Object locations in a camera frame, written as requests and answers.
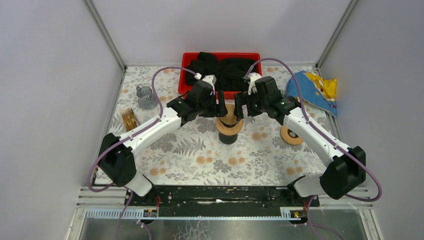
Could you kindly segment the single brown paper filter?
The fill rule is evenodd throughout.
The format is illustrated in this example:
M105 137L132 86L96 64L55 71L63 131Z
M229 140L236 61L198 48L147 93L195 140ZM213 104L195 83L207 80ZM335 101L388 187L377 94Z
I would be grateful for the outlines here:
M233 126L237 124L239 121L235 115L236 106L234 104L226 104L225 105L227 114L220 118L220 120L228 126Z

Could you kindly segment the wooden ring holder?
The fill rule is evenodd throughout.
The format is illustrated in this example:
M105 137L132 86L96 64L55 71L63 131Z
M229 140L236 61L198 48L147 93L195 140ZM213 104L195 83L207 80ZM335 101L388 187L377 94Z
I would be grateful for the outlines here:
M237 135L243 129L244 120L241 119L239 122L236 122L235 125L233 125L232 127L228 127L228 126L225 126L218 117L216 117L215 125L217 130L221 134L226 136L233 136L233 135Z
M291 131L284 125L280 129L280 136L285 143L291 146L298 146L304 142L295 132Z

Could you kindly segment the dark red glass carafe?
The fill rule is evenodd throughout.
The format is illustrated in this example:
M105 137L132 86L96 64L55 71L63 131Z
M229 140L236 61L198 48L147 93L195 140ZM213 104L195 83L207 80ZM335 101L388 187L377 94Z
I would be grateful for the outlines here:
M231 145L231 144L233 144L233 143L236 142L236 140L238 139L238 135L237 134L234 134L234 135L225 135L225 134L223 134L223 133L220 132L218 134L218 138L219 138L219 140L223 144Z

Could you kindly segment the clear glass carafe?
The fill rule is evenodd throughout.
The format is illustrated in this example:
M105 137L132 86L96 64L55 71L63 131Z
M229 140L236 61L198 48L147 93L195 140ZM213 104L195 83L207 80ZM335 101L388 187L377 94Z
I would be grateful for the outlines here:
M140 109L149 110L157 106L157 100L153 95L153 90L148 86L136 87L137 103Z

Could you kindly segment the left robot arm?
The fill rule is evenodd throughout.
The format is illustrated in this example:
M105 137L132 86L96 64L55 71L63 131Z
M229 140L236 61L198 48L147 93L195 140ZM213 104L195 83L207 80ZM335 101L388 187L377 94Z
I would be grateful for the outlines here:
M98 167L117 187L136 194L144 206L155 200L153 184L137 171L135 159L156 140L182 127L196 117L215 118L227 114L224 94L215 91L216 78L207 75L182 97L167 103L162 113L120 136L109 133L103 138Z

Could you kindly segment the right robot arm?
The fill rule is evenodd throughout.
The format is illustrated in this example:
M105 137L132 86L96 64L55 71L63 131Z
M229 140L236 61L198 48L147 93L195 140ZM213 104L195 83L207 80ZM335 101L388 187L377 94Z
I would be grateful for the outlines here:
M361 147L351 148L331 135L295 97L283 96L273 77L252 73L245 80L248 90L235 95L234 114L242 119L243 106L251 117L266 113L303 140L326 167L324 173L300 177L287 186L286 198L291 205L299 206L312 195L326 194L338 200L366 180L362 168L366 154Z

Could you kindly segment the black cloth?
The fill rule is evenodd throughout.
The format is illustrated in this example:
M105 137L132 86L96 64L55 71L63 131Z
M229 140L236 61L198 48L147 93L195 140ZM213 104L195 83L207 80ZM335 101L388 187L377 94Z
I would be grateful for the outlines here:
M185 53L182 64L202 76L214 75L217 91L244 92L249 87L244 76L259 58L257 53Z

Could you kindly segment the blue and yellow cloth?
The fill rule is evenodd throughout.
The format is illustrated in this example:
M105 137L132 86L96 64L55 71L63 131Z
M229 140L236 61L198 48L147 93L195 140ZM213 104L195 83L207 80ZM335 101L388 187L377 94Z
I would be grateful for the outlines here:
M336 103L337 79L324 79L315 73L299 71L287 85L285 93L307 104L319 108L330 115L337 116Z

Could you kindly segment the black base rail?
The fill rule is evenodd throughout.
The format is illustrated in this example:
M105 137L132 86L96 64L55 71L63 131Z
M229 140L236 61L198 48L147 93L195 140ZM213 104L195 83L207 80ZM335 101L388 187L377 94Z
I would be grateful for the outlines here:
M286 186L155 185L145 195L126 196L131 207L145 207L146 217L205 219L301 219L317 197L301 197Z

